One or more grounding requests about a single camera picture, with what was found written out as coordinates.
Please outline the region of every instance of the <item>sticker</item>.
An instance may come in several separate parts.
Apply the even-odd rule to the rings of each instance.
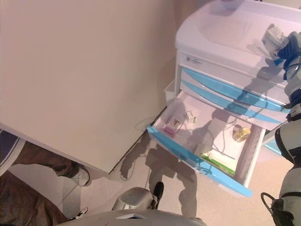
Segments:
[[[185,57],[186,57],[185,59],[186,59],[187,62],[190,62],[190,63],[193,63],[193,64],[198,64],[198,65],[202,64],[202,60],[198,59],[198,58],[196,58],[194,56],[188,56],[188,55],[186,55]]]

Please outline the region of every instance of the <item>beige wall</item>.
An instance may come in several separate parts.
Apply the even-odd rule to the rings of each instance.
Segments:
[[[292,8],[301,8],[300,0],[263,0],[264,2],[273,3],[282,6],[288,6]]]
[[[3,0],[2,127],[109,172],[165,106],[196,1]]]

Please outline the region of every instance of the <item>small box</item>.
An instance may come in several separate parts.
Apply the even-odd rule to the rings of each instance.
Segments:
[[[181,128],[181,126],[184,123],[184,117],[183,116],[172,116],[168,123],[165,125],[163,130],[171,135],[172,137],[175,136],[175,134],[178,132],[178,130]]]
[[[186,120],[188,123],[195,123],[196,119],[197,117],[193,111],[186,112]]]

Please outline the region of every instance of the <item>blue drawer handle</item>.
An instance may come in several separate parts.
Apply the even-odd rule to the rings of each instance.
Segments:
[[[196,92],[197,94],[199,94],[200,96],[202,96],[203,98],[211,101],[212,103],[217,104],[218,106],[221,106],[231,112],[234,112],[236,114],[240,114],[240,115],[245,115],[248,116],[250,118],[255,118],[255,119],[259,119],[262,121],[268,121],[268,122],[272,122],[272,123],[277,123],[280,124],[281,122],[272,119],[268,116],[265,116],[263,114],[260,114],[258,112],[252,111],[248,108],[245,108],[241,105],[237,105],[229,100],[226,100],[214,93],[210,93],[206,90],[201,89],[200,87],[197,87],[195,85],[190,84],[189,82],[186,82],[184,80],[182,80],[182,82],[188,87],[190,88],[192,91]]]
[[[174,142],[172,139],[168,138],[164,134],[158,132],[154,127],[148,126],[147,131],[151,135],[153,135],[169,151],[171,151],[175,156],[187,162],[189,165],[194,167],[199,172],[205,174],[207,177],[242,195],[252,196],[251,190],[249,190],[239,182],[235,181],[225,173],[221,172],[205,160],[202,160],[201,158],[197,157],[196,155],[194,155],[178,143]]]
[[[266,143],[264,146],[267,147],[268,149],[272,150],[274,153],[276,153],[278,155],[282,155],[281,151],[279,150],[279,148],[276,144],[275,139],[272,139],[270,142]]]
[[[250,93],[245,90],[241,90],[237,87],[234,87],[232,85],[229,85],[225,82],[210,78],[206,75],[200,74],[198,72],[194,72],[192,70],[183,68],[183,70],[194,80],[198,81],[202,85],[208,87],[209,89],[214,90],[215,92],[218,92],[220,94],[223,94],[227,97],[230,97],[235,100],[239,100],[243,103],[246,103],[248,105],[253,105],[256,107],[261,107],[277,112],[285,112],[289,113],[290,110],[284,109],[283,106],[270,101],[266,100],[258,95],[255,95],[253,93]]]

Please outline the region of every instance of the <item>brown pants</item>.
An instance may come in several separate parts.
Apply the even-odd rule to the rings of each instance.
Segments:
[[[26,142],[14,164],[40,164],[51,167],[58,176],[71,178],[79,165],[60,155]],[[69,221],[48,199],[10,172],[0,177],[0,223],[52,226]]]

